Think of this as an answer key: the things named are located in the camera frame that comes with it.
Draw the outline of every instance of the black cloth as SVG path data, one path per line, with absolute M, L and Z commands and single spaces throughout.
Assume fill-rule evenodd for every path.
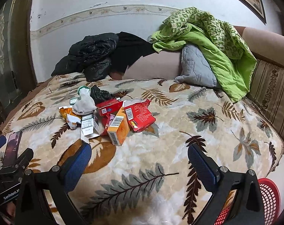
M 104 79 L 111 67 L 109 55 L 117 42 L 118 35 L 114 33 L 86 36 L 70 47 L 69 54 L 56 64 L 51 76 L 84 72 L 89 82 Z
M 126 32 L 120 32 L 117 35 L 119 40 L 116 49 L 110 55 L 111 71 L 125 73 L 127 67 L 133 65 L 141 56 L 155 53 L 152 44 L 136 35 Z
M 97 86 L 92 86 L 91 87 L 91 93 L 90 96 L 95 102 L 95 105 L 102 103 L 104 101 L 110 100 L 115 98 L 113 94 L 111 94 L 108 91 L 104 91 L 99 89 Z

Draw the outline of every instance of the gray pillow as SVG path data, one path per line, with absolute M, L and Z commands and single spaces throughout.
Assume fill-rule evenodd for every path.
M 182 51 L 182 73 L 175 78 L 177 83 L 221 88 L 208 61 L 198 46 L 187 44 Z

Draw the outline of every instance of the wall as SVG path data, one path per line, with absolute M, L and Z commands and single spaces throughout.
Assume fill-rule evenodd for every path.
M 66 16 L 94 8 L 127 4 L 146 4 L 179 9 L 195 6 L 233 25 L 281 33 L 278 8 L 272 0 L 263 0 L 266 25 L 239 0 L 33 0 L 30 30 L 33 34 L 34 32 L 38 34 L 41 28 L 57 20 L 65 20 L 63 18 Z M 147 16 L 131 14 L 128 16 L 123 13 L 114 17 L 103 16 L 88 20 L 81 20 L 78 16 L 76 23 L 60 26 L 50 33 L 33 37 L 31 47 L 37 80 L 47 80 L 55 64 L 67 55 L 69 47 L 82 40 L 85 35 L 126 31 L 146 39 L 159 28 L 166 16 L 168 13 L 165 16 L 162 14 Z

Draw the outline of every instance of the green blanket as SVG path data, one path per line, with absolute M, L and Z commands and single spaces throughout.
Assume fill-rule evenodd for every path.
M 192 42 L 199 46 L 232 101 L 241 100 L 250 91 L 257 60 L 234 26 L 195 7 L 182 9 L 163 23 L 163 30 L 152 35 L 156 52 L 179 50 Z

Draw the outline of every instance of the screw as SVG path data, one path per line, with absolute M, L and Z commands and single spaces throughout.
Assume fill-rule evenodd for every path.
M 54 172 L 57 172 L 57 171 L 60 170 L 60 167 L 59 167 L 59 166 L 53 166 L 53 167 L 51 168 L 51 170 L 54 171 Z
M 25 175 L 30 175 L 30 174 L 31 174 L 31 169 L 25 171 Z
M 220 171 L 222 171 L 223 173 L 226 173 L 228 171 L 228 168 L 226 166 L 221 166 Z
M 252 169 L 248 170 L 248 173 L 249 173 L 250 175 L 252 175 L 252 176 L 254 176 L 254 175 L 255 175 L 255 171 L 254 171 L 254 170 L 252 170 Z

